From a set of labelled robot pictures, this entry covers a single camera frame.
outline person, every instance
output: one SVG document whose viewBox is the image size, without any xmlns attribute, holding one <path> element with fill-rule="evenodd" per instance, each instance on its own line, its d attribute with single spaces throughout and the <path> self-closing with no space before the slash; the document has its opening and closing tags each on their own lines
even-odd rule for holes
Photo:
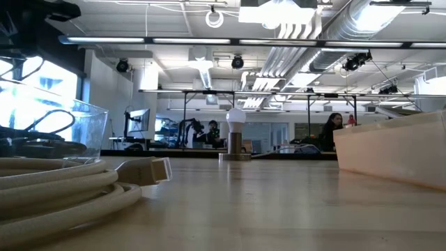
<svg viewBox="0 0 446 251">
<path fill-rule="evenodd" d="M 207 134 L 207 144 L 211 144 L 213 148 L 219 148 L 221 145 L 220 130 L 216 121 L 209 122 L 209 132 Z"/>
<path fill-rule="evenodd" d="M 335 141 L 333 140 L 333 131 L 342 129 L 342 115 L 335 112 L 332 113 L 327 120 L 327 123 L 322 129 L 322 150 L 323 151 L 334 151 Z"/>
<path fill-rule="evenodd" d="M 348 116 L 347 124 L 349 124 L 351 126 L 356 125 L 356 120 L 355 120 L 355 117 L 353 116 L 353 114 L 350 114 L 350 116 Z"/>
</svg>

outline computer monitor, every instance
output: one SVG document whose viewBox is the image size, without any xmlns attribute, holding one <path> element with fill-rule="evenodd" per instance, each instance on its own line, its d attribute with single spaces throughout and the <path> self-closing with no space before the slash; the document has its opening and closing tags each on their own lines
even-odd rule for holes
<svg viewBox="0 0 446 251">
<path fill-rule="evenodd" d="M 143 132 L 148 130 L 150 109 L 141 109 L 130 112 L 128 132 Z"/>
</svg>

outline cable connector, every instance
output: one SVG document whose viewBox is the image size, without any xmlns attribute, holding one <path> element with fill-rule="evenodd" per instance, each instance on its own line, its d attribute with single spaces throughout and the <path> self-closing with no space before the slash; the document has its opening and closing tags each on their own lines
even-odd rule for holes
<svg viewBox="0 0 446 251">
<path fill-rule="evenodd" d="M 139 186 L 157 185 L 160 181 L 170 181 L 172 170 L 169 158 L 142 158 L 123 162 L 117 169 L 118 182 Z"/>
</svg>

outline clear plastic bin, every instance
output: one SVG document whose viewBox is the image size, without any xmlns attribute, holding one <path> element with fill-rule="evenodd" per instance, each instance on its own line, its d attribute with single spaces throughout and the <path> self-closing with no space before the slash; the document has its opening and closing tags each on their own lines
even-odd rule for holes
<svg viewBox="0 0 446 251">
<path fill-rule="evenodd" d="M 108 111 L 0 81 L 0 157 L 97 158 Z"/>
</svg>

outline security camera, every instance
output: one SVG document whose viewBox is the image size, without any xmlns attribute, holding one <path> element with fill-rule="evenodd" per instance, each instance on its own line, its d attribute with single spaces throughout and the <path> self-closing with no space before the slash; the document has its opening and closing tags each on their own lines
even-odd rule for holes
<svg viewBox="0 0 446 251">
<path fill-rule="evenodd" d="M 237 55 L 234 56 L 234 59 L 232 60 L 232 64 L 231 64 L 233 69 L 241 69 L 243 68 L 243 59 L 242 56 Z"/>
<path fill-rule="evenodd" d="M 119 63 L 116 65 L 116 70 L 120 73 L 127 73 L 130 71 L 130 64 L 128 59 L 119 59 Z"/>
</svg>

